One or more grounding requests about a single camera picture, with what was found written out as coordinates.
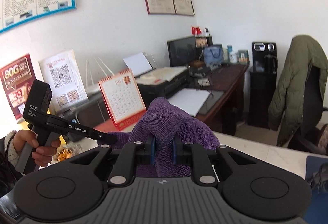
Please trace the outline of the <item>person's left hand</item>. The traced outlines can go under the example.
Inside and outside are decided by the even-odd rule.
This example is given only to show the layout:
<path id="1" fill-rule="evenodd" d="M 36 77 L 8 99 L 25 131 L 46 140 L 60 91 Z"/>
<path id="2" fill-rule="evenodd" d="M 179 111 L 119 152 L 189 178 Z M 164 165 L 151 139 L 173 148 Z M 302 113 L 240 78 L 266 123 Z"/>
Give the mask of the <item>person's left hand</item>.
<path id="1" fill-rule="evenodd" d="M 47 167 L 52 162 L 52 157 L 57 153 L 57 149 L 61 146 L 59 138 L 52 141 L 49 146 L 39 146 L 36 134 L 31 130 L 18 131 L 12 141 L 18 156 L 21 155 L 25 143 L 35 148 L 32 157 L 35 164 L 40 167 Z"/>

